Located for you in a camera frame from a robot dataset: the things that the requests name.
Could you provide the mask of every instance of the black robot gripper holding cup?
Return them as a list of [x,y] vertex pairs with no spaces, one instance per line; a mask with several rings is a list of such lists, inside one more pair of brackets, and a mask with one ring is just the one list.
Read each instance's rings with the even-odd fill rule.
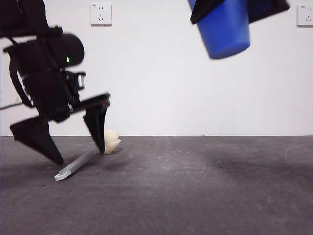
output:
[[[36,39],[23,43],[14,40],[24,36]],[[10,126],[14,139],[60,165],[63,158],[48,123],[62,122],[72,113],[85,110],[84,122],[99,152],[104,153],[104,120],[110,95],[80,101],[78,91],[84,88],[85,73],[66,70],[82,62],[81,41],[59,27],[48,26],[42,0],[0,0],[0,38],[12,42],[3,51],[10,55],[10,77],[22,103],[39,113]]]

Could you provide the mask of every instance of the blue plastic cup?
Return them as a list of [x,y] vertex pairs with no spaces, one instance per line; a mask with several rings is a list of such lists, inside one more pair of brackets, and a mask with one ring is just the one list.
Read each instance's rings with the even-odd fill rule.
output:
[[[193,9],[196,0],[189,0]],[[198,23],[209,56],[222,59],[250,46],[246,0],[226,0]]]

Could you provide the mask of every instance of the white wall outlet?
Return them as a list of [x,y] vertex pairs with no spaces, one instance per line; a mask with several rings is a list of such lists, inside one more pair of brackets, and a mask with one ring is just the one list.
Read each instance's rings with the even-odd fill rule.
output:
[[313,4],[298,5],[298,26],[313,26]]
[[112,4],[94,3],[90,6],[91,25],[112,25]]

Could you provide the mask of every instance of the white object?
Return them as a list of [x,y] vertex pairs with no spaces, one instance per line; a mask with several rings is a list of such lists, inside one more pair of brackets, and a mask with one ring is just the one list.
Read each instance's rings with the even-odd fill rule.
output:
[[107,130],[104,132],[104,141],[106,146],[104,154],[110,154],[116,149],[116,147],[118,147],[121,143],[121,140],[118,137],[119,133],[115,130]]
[[112,4],[93,3],[90,6],[91,25],[112,25]]
[[313,26],[313,4],[298,5],[298,26]]
[[[121,140],[118,137],[119,133],[115,130],[107,130],[104,132],[106,148],[104,154],[112,153],[116,149],[116,147],[121,143]],[[54,176],[54,179],[56,181],[60,181],[70,176],[75,171],[77,171],[82,165],[88,162],[97,153],[99,153],[97,147],[89,149],[86,153],[84,153],[79,158],[70,163],[68,166],[59,171],[59,173],[56,176]]]

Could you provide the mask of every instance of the gray carpet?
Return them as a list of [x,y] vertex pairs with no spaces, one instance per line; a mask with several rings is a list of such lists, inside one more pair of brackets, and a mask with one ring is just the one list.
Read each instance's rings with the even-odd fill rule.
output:
[[[66,164],[90,137],[55,137]],[[312,235],[313,137],[121,137],[62,168],[1,138],[2,235]]]

